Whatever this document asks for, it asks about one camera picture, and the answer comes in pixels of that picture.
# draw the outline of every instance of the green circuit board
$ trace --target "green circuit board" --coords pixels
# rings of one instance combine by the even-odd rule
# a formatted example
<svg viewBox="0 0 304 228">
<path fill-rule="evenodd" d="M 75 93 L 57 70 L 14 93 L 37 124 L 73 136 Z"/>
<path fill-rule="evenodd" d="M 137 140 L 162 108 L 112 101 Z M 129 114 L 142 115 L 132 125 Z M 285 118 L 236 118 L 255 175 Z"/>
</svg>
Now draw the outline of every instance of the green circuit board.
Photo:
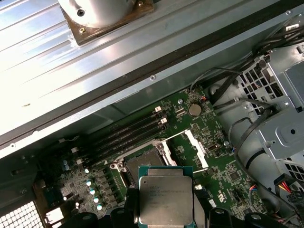
<svg viewBox="0 0 304 228">
<path fill-rule="evenodd" d="M 196 105 L 195 110 L 191 110 L 191 106 Z M 120 206 L 124 203 L 124 196 L 126 193 L 126 182 L 132 183 L 132 177 L 130 177 L 131 171 L 119 172 L 117 169 L 111 169 L 110 165 L 113 164 L 117 157 L 123 157 L 123 162 L 128 169 L 128 161 L 130 166 L 134 159 L 137 159 L 141 155 L 147 156 L 146 160 L 157 158 L 153 155 L 155 146 L 149 144 L 153 140 L 164 140 L 170 138 L 167 145 L 171 151 L 171 157 L 180 166 L 192 166 L 194 171 L 194 183 L 197 188 L 203 188 L 209 196 L 209 201 L 213 207 L 222 207 L 231 210 L 238 218 L 243 219 L 247 213 L 255 211 L 249 203 L 249 183 L 247 176 L 237 167 L 237 164 L 233 158 L 233 153 L 229 146 L 224 145 L 224 141 L 227 140 L 226 134 L 223 131 L 221 123 L 209 101 L 201 101 L 200 97 L 190 94 L 188 89 L 177 92 L 159 102 L 156 102 L 96 133 L 92 138 L 99 139 L 104 138 L 105 135 L 113 134 L 123 126 L 129 123 L 135 123 L 141 116 L 148 113 L 152 113 L 156 107 L 161 108 L 161 115 L 165 117 L 166 123 L 163 128 L 157 133 L 148 134 L 140 142 L 134 143 L 132 147 L 121 149 L 115 154 L 98 161 L 91 165 L 89 173 L 84 173 L 85 167 L 78 166 L 76 169 L 64 173 L 64 178 L 59 179 L 59 182 L 76 182 L 79 186 L 87 188 L 86 180 L 94 180 L 94 188 L 101 197 L 100 204 L 103 205 L 102 210 L 96 210 L 94 203 L 92 202 L 92 196 L 85 197 L 85 202 L 79 211 L 90 211 L 96 213 L 101 217 L 108 208 Z M 201 143 L 205 150 L 205 160 L 208 164 L 208 168 L 202 171 L 202 164 L 197 155 L 198 151 L 195 146 L 192 145 L 188 136 L 182 133 L 185 130 L 190 130 L 193 137 Z M 147 143 L 136 152 L 128 153 L 129 151 L 138 148 L 139 146 Z M 103 150 L 92 148 L 86 149 L 86 154 L 102 153 Z M 143 163 L 141 165 L 155 165 L 153 163 Z M 111 200 L 109 200 L 109 194 L 105 193 L 104 185 L 110 186 Z M 65 187 L 64 194 L 68 192 L 76 191 L 79 193 L 79 189 L 72 189 Z M 264 208 L 259 197 L 253 194 L 252 199 L 255 207 L 263 212 Z"/>
</svg>

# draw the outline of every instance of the white vent grille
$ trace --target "white vent grille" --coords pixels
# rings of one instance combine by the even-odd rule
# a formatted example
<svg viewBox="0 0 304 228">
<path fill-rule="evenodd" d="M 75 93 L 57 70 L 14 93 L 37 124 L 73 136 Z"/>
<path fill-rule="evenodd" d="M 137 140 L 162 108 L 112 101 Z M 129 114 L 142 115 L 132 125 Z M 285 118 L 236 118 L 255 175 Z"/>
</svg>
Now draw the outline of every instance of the white vent grille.
<svg viewBox="0 0 304 228">
<path fill-rule="evenodd" d="M 269 102 L 284 96 L 283 89 L 278 84 L 275 74 L 264 59 L 259 60 L 240 75 L 241 86 L 249 99 Z M 257 115 L 262 112 L 262 107 L 252 104 Z"/>
<path fill-rule="evenodd" d="M 34 202 L 0 218 L 0 228 L 43 228 Z"/>
</svg>

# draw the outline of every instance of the ventilation grille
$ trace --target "ventilation grille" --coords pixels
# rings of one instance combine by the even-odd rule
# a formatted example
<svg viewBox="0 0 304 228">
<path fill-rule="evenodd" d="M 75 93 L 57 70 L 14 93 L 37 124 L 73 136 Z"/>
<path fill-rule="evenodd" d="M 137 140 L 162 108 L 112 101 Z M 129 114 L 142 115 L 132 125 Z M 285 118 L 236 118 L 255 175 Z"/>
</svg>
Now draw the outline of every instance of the ventilation grille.
<svg viewBox="0 0 304 228">
<path fill-rule="evenodd" d="M 0 218 L 0 228 L 43 228 L 34 202 Z"/>
<path fill-rule="evenodd" d="M 297 178 L 298 180 L 304 181 L 304 167 L 296 163 L 291 163 L 291 162 L 289 163 L 288 161 L 292 161 L 292 159 L 291 158 L 285 159 L 285 166 L 288 169 L 290 175 L 293 178 Z"/>
<path fill-rule="evenodd" d="M 266 61 L 260 60 L 240 75 L 241 86 L 249 99 L 269 102 L 284 95 L 274 76 Z M 255 104 L 252 106 L 256 114 L 261 115 L 263 108 Z"/>
</svg>

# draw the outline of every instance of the metal side panel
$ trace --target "metal side panel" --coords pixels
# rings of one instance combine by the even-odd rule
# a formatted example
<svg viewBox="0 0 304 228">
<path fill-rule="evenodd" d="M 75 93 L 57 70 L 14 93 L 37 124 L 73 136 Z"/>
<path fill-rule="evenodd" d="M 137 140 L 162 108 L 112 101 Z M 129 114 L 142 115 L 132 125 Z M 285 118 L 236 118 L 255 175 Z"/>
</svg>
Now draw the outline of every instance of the metal side panel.
<svg viewBox="0 0 304 228">
<path fill-rule="evenodd" d="M 81 47 L 56 0 L 0 2 L 0 135 L 278 0 L 166 0 Z"/>
<path fill-rule="evenodd" d="M 17 6 L 2 6 L 5 2 L 9 1 L 0 2 L 0 9 Z M 280 7 L 272 7 L 271 4 L 275 2 Z M 284 0 L 259 0 L 259 4 L 257 0 L 234 0 L 229 3 L 223 0 L 166 0 L 156 4 L 156 11 L 153 14 L 81 47 L 75 46 L 64 20 L 42 33 L 32 34 L 29 40 L 20 40 L 16 44 L 20 48 L 11 46 L 0 52 L 3 58 L 3 52 L 14 48 L 14 54 L 21 59 L 24 55 L 18 52 L 29 55 L 31 51 L 34 52 L 30 59 L 22 59 L 14 67 L 4 70 L 0 76 L 0 80 L 14 78 L 11 83 L 0 84 L 0 91 L 3 92 L 2 103 L 5 107 L 1 113 L 3 117 L 0 123 L 0 134 L 3 134 L 0 136 L 0 158 L 46 136 L 57 135 L 55 132 L 68 126 L 74 128 L 71 133 L 78 133 L 75 131 L 77 121 L 89 118 L 96 111 L 118 103 L 140 90 L 146 89 L 147 93 L 156 93 L 157 89 L 151 91 L 149 86 L 169 76 L 174 80 L 173 77 L 179 72 L 188 71 L 194 66 L 194 71 L 187 80 L 179 74 L 181 81 L 178 83 L 179 88 L 175 88 L 187 86 L 205 70 L 207 65 L 204 60 L 211 61 L 211 57 L 218 54 L 221 57 L 221 64 L 231 61 L 231 55 L 228 53 L 225 55 L 226 60 L 222 56 L 222 51 L 227 48 L 232 48 L 232 53 L 238 53 L 240 47 L 246 47 L 248 52 L 250 45 L 254 44 L 253 40 L 249 40 L 252 36 L 258 36 L 259 41 L 265 37 L 265 34 L 259 34 L 302 13 L 301 2 L 293 1 L 296 8 L 292 9 L 292 13 L 285 13 L 282 9 L 290 7 L 290 4 L 286 4 Z M 252 13 L 258 14 L 260 9 L 266 6 L 269 7 L 263 11 L 263 19 L 255 20 L 258 15 Z M 53 9 L 57 9 L 58 12 L 60 10 L 55 4 L 35 15 L 41 16 Z M 59 41 L 57 45 L 52 43 L 55 38 Z M 47 49 L 46 42 L 50 42 L 53 47 Z M 237 49 L 233 48 L 241 43 L 243 45 Z M 37 49 L 29 48 L 29 44 L 33 47 L 36 44 Z M 43 45 L 46 45 L 45 51 L 40 52 Z M 12 55 L 9 52 L 6 58 L 18 59 Z M 218 65 L 214 60 L 211 63 L 213 66 Z M 154 81 L 149 79 L 152 73 L 156 75 Z M 174 92 L 175 88 L 169 87 L 167 94 Z M 123 116 L 132 111 L 134 110 L 126 109 L 117 112 Z M 100 125 L 117 118 L 121 117 L 106 117 Z"/>
</svg>

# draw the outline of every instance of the screw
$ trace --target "screw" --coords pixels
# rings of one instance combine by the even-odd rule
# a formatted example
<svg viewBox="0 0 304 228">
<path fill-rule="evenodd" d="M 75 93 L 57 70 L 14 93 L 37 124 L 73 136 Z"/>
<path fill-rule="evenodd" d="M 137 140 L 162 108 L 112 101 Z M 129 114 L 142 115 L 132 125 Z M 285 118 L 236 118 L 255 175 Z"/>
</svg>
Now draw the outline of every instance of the screw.
<svg viewBox="0 0 304 228">
<path fill-rule="evenodd" d="M 156 79 L 156 75 L 151 75 L 150 80 L 154 81 Z"/>
<path fill-rule="evenodd" d="M 22 189 L 22 190 L 20 191 L 20 193 L 21 193 L 22 195 L 24 195 L 25 193 L 27 193 L 27 189 Z"/>
<path fill-rule="evenodd" d="M 222 209 L 215 209 L 215 213 L 222 215 L 225 212 Z"/>
<path fill-rule="evenodd" d="M 262 217 L 259 216 L 259 215 L 251 215 L 251 218 L 253 218 L 253 219 L 255 219 L 255 220 L 260 220 L 260 219 L 262 219 Z"/>
<path fill-rule="evenodd" d="M 84 33 L 85 31 L 86 31 L 85 28 L 80 28 L 79 29 L 79 33 L 81 33 L 81 34 Z"/>
<path fill-rule="evenodd" d="M 162 149 L 163 148 L 163 145 L 160 143 L 160 144 L 157 144 L 157 149 Z"/>
</svg>

